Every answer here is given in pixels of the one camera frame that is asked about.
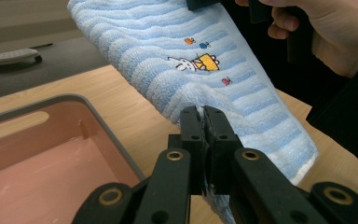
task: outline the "table surface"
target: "table surface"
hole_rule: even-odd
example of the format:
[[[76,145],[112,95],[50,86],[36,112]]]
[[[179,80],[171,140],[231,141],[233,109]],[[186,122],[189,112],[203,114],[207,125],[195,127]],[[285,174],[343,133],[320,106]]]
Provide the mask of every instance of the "table surface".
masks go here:
[[[66,93],[89,99],[145,176],[151,175],[159,152],[167,148],[168,134],[179,133],[178,127],[162,117],[111,65],[1,97],[0,113]],[[310,190],[317,182],[332,181],[358,193],[358,160],[305,121],[309,105],[278,93],[320,151],[298,186]],[[199,196],[192,196],[190,212],[190,223],[221,223]]]

